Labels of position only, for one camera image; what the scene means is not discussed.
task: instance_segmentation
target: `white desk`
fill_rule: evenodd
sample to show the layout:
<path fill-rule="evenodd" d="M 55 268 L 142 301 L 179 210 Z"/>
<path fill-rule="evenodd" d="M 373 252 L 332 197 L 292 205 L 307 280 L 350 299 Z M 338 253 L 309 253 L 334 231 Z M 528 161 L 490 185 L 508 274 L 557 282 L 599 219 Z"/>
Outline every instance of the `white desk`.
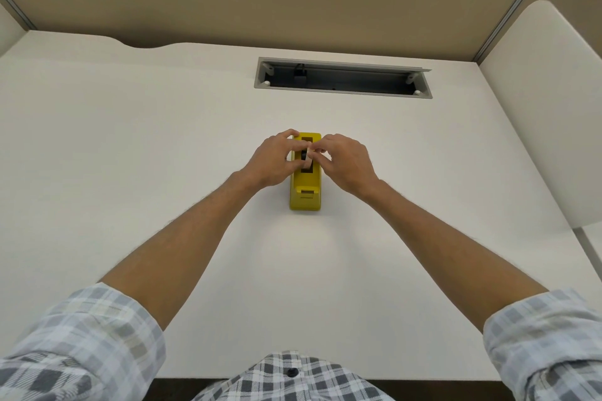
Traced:
<path fill-rule="evenodd" d="M 254 89 L 259 56 L 432 68 L 434 99 Z M 361 140 L 408 198 L 602 308 L 602 283 L 474 63 L 29 32 L 0 59 L 0 350 L 289 127 Z M 229 376 L 298 349 L 366 378 L 497 378 L 478 331 L 393 230 L 327 177 L 318 213 L 290 211 L 288 183 L 254 197 L 166 336 L 161 376 Z"/>

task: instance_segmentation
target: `rolled-up sleeve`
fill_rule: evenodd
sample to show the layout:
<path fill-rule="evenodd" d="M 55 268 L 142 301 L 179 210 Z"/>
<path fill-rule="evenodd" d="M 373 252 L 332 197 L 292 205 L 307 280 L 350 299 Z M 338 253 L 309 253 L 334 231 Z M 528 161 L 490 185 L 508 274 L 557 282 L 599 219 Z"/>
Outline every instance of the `rolled-up sleeve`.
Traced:
<path fill-rule="evenodd" d="M 141 400 L 164 360 L 155 319 L 134 299 L 95 284 L 51 308 L 0 361 L 0 394 Z"/>
<path fill-rule="evenodd" d="M 602 315 L 574 290 L 505 307 L 485 323 L 483 341 L 518 400 L 602 397 Z"/>

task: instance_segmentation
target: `person's right hand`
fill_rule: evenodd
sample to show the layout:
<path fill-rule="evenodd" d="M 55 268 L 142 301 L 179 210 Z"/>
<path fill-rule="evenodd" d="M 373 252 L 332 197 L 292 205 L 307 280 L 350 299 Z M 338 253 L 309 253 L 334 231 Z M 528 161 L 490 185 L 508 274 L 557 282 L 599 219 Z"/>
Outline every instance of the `person's right hand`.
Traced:
<path fill-rule="evenodd" d="M 320 164 L 336 185 L 363 200 L 365 194 L 378 184 L 368 150 L 362 143 L 346 136 L 325 135 L 312 144 L 312 159 Z M 321 153 L 328 152 L 332 160 Z"/>

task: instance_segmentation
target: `checkered shirt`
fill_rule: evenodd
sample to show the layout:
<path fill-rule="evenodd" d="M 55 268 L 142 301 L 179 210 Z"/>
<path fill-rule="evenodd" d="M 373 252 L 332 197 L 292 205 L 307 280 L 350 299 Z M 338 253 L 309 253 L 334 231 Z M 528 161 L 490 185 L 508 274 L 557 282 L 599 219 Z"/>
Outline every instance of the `checkered shirt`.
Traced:
<path fill-rule="evenodd" d="M 602 316 L 572 290 L 527 298 L 485 323 L 485 348 L 516 399 L 602 399 Z M 0 359 L 0 399 L 141 400 L 165 360 L 162 331 L 135 300 L 105 284 L 51 308 Z M 391 400 L 337 364 L 268 355 L 194 401 Z"/>

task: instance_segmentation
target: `dark floor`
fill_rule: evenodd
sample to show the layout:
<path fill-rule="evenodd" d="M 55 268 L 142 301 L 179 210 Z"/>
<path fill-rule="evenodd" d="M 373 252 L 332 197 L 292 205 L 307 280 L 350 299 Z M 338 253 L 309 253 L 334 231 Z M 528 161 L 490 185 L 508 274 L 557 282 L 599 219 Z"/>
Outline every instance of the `dark floor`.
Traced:
<path fill-rule="evenodd" d="M 155 379 L 144 401 L 190 401 L 218 379 Z M 368 381 L 397 401 L 513 401 L 501 382 Z"/>

